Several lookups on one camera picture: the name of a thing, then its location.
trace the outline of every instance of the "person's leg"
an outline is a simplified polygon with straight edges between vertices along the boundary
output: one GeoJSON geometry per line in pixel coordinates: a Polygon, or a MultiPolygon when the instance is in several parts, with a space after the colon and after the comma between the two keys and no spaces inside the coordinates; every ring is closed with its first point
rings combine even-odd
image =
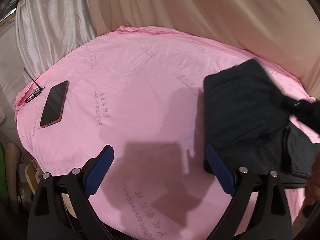
{"type": "Polygon", "coordinates": [[[19,148],[14,143],[8,143],[4,153],[5,173],[8,185],[9,208],[12,212],[18,213],[19,204],[17,196],[17,166],[20,159],[19,148]]]}

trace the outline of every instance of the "green fabric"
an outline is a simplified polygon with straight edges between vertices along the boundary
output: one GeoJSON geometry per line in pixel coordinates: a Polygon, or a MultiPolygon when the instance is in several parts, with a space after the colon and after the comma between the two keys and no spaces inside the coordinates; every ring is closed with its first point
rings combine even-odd
{"type": "Polygon", "coordinates": [[[2,149],[0,147],[0,203],[3,206],[8,205],[8,188],[7,180],[5,178],[5,162],[2,149]]]}

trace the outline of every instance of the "phone case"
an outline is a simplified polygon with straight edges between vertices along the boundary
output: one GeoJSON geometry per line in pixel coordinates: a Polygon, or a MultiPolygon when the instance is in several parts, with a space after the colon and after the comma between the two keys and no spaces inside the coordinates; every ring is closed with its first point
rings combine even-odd
{"type": "Polygon", "coordinates": [[[60,116],[57,120],[53,121],[53,122],[49,122],[49,123],[46,123],[45,125],[42,125],[41,128],[46,128],[47,126],[50,126],[50,125],[53,125],[55,123],[58,123],[61,121],[62,119],[62,112],[63,112],[63,108],[64,108],[64,102],[66,101],[66,94],[67,94],[67,91],[68,91],[68,87],[69,87],[69,82],[66,86],[66,91],[64,93],[64,96],[63,96],[63,101],[62,101],[62,105],[61,105],[61,111],[60,111],[60,116]]]}

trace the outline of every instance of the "curtain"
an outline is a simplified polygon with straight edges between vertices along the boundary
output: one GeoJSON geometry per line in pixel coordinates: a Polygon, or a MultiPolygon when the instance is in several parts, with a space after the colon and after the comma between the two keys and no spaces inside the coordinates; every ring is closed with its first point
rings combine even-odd
{"type": "Polygon", "coordinates": [[[221,41],[281,65],[320,99],[320,22],[307,0],[89,0],[98,35],[164,26],[221,41]]]}
{"type": "MultiPolygon", "coordinates": [[[[36,78],[95,38],[87,0],[20,0],[16,39],[28,73],[36,78]]],[[[31,82],[25,75],[26,83],[31,82]]]]}
{"type": "Polygon", "coordinates": [[[16,43],[14,18],[0,27],[0,52],[0,107],[5,114],[0,124],[0,143],[6,147],[9,142],[13,142],[24,151],[14,120],[16,96],[26,85],[23,77],[24,64],[16,43]]]}

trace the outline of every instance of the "eyeglasses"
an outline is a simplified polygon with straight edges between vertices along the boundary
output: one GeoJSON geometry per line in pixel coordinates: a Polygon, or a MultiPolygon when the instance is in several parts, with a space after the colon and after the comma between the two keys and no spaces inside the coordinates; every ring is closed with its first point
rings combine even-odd
{"type": "Polygon", "coordinates": [[[27,75],[29,76],[29,78],[32,79],[32,81],[37,85],[37,89],[33,90],[33,92],[31,93],[30,96],[28,96],[26,98],[26,100],[24,100],[26,103],[29,103],[32,99],[36,98],[37,96],[40,95],[40,93],[42,92],[42,90],[44,90],[44,88],[40,87],[37,82],[29,75],[29,73],[27,72],[26,68],[24,68],[24,71],[27,73],[27,75]]]}

